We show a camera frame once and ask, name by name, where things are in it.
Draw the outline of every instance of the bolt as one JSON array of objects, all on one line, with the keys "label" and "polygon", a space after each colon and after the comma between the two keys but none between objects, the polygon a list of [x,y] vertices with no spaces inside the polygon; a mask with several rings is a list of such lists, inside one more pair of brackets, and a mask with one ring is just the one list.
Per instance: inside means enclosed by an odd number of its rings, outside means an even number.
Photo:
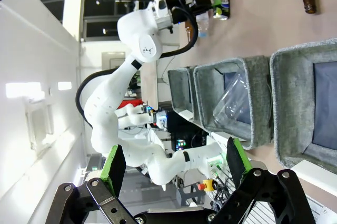
[{"label": "bolt", "polygon": [[207,217],[207,221],[211,222],[215,217],[215,213],[211,213],[208,217]]},{"label": "bolt", "polygon": [[259,177],[259,176],[261,176],[261,175],[262,175],[261,170],[255,170],[255,171],[254,171],[254,176]]},{"label": "bolt", "polygon": [[282,173],[282,176],[284,177],[284,178],[289,178],[289,173],[288,172],[284,172],[284,173]]},{"label": "bolt", "polygon": [[92,186],[96,186],[96,185],[98,185],[98,182],[97,182],[97,181],[92,181],[92,182],[91,182],[91,185],[92,185]]},{"label": "bolt", "polygon": [[138,224],[145,224],[145,221],[141,217],[135,218]]}]

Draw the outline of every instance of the black can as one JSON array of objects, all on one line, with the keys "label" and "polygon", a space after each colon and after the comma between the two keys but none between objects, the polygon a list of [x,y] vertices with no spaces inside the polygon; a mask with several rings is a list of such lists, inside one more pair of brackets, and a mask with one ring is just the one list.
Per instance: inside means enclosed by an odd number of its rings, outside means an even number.
[{"label": "black can", "polygon": [[230,0],[213,0],[213,18],[228,20],[230,16]]}]

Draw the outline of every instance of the red cloth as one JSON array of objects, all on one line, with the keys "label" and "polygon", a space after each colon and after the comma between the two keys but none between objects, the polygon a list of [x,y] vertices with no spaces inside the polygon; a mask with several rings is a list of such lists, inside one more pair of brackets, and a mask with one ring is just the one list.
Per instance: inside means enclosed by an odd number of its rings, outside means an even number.
[{"label": "red cloth", "polygon": [[133,107],[144,104],[143,100],[141,99],[130,99],[130,100],[123,100],[121,105],[118,107],[118,109],[125,107],[127,104],[133,105]]}]

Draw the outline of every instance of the red object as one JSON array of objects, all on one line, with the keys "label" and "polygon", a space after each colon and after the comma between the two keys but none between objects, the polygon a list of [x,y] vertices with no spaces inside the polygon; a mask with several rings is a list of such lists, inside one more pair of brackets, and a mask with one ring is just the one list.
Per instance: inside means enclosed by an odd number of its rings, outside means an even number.
[{"label": "red object", "polygon": [[200,191],[203,191],[203,190],[205,190],[206,189],[206,184],[204,184],[204,183],[199,183],[198,185],[198,189],[200,190]]},{"label": "red object", "polygon": [[121,105],[118,106],[118,109],[125,107],[127,104],[133,105],[133,107],[144,104],[143,100],[141,99],[130,99],[130,100],[123,100]]}]

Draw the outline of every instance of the fabric storage bin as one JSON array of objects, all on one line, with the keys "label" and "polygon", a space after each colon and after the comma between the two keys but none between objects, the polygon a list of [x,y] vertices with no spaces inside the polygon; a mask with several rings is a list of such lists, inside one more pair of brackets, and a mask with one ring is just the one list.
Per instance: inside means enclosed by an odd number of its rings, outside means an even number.
[{"label": "fabric storage bin", "polygon": [[199,111],[196,103],[193,79],[194,67],[183,67],[169,70],[172,108],[180,116],[192,122],[199,122]]},{"label": "fabric storage bin", "polygon": [[[224,74],[245,70],[249,94],[251,124],[235,121],[218,126],[214,122],[213,109],[224,93]],[[234,58],[197,66],[194,82],[201,126],[213,132],[226,132],[243,140],[244,149],[255,148],[271,142],[272,99],[268,85],[269,60],[264,56]]]},{"label": "fabric storage bin", "polygon": [[[337,72],[337,64],[330,65],[336,61],[337,39],[284,48],[271,57],[275,151],[279,162],[287,168],[305,159],[337,174],[337,150],[313,143],[314,131],[325,126],[324,123],[316,124],[321,123],[319,118],[315,120],[315,116],[320,116],[316,108],[323,107],[320,112],[325,112],[326,116],[331,116],[332,112],[337,114],[337,110],[326,109],[329,104],[322,106],[319,101],[321,96],[329,102],[328,99],[335,99],[337,95],[331,95],[336,91],[336,85],[317,82],[317,73],[321,69],[316,66],[335,66]],[[328,88],[327,93],[322,91],[324,85]]]}]

